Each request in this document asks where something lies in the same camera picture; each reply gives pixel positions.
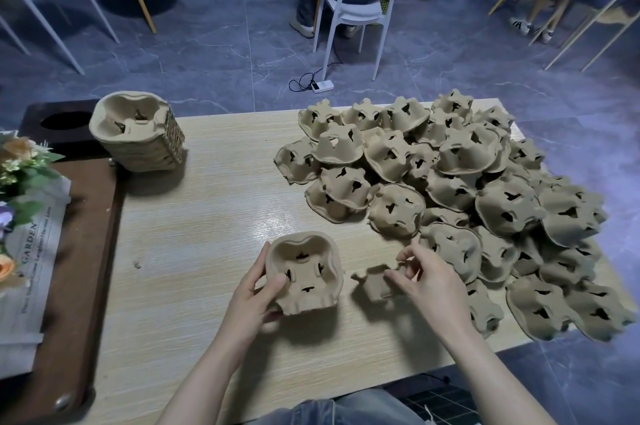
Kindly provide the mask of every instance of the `purple flower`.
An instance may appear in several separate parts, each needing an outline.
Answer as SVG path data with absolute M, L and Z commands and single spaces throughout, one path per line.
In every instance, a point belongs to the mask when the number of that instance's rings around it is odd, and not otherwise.
M 0 241 L 4 237 L 4 230 L 13 220 L 13 208 L 7 203 L 0 201 Z

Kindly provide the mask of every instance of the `marble tile floor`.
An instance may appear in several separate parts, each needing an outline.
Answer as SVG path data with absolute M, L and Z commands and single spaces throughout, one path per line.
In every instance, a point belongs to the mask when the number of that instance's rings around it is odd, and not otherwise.
M 86 0 L 42 1 L 43 11 L 86 71 L 76 73 L 25 13 L 14 27 L 32 50 L 27 57 L 0 33 L 0 128 L 19 125 L 32 102 L 101 97 L 123 89 L 156 92 L 178 116 L 302 108 L 328 96 L 334 105 L 364 97 L 428 100 L 459 88 L 476 98 L 498 97 L 525 135 L 547 151 L 552 171 L 605 194 L 609 221 L 599 241 L 625 284 L 640 300 L 640 24 L 629 29 L 586 72 L 580 68 L 612 36 L 594 26 L 549 71 L 546 63 L 580 22 L 563 21 L 549 46 L 528 46 L 510 31 L 510 8 L 492 17 L 494 0 L 397 0 L 380 70 L 371 81 L 380 29 L 337 39 L 344 64 L 332 65 L 335 90 L 294 93 L 288 83 L 320 68 L 319 50 L 290 29 L 295 0 L 150 0 L 158 34 L 133 3 L 101 0 L 120 37 L 110 39 Z M 332 54 L 331 61 L 337 61 Z M 609 344 L 571 333 L 531 343 L 501 358 L 560 425 L 635 423 L 640 417 L 640 325 Z M 454 368 L 440 370 L 454 384 Z M 420 377 L 396 383 L 398 394 L 427 386 Z

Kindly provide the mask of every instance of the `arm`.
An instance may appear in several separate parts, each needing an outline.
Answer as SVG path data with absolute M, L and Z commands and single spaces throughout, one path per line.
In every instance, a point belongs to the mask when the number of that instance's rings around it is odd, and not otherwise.
M 268 248 L 269 242 L 240 281 L 213 342 L 180 384 L 157 425 L 211 425 L 218 420 L 231 375 L 240 366 L 262 323 L 275 317 L 267 307 L 287 280 L 284 274 L 278 274 L 262 289 L 255 290 L 255 283 L 264 275 Z
M 395 270 L 385 275 L 411 298 L 465 375 L 483 423 L 556 425 L 471 324 L 467 288 L 453 268 L 417 243 L 397 260 L 411 257 L 406 276 Z

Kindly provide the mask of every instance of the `brown tray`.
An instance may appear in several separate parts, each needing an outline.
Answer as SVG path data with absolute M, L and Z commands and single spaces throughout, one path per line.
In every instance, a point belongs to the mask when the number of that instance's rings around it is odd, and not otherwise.
M 60 162 L 71 180 L 33 371 L 0 380 L 0 425 L 58 421 L 92 389 L 124 183 L 108 159 Z

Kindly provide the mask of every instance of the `forearm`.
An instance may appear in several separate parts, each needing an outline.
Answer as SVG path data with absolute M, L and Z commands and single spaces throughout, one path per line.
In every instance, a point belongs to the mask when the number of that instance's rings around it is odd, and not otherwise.
M 157 425 L 215 424 L 235 361 L 230 350 L 214 341 L 180 384 Z
M 475 330 L 467 339 L 443 341 L 469 382 L 485 425 L 556 425 Z

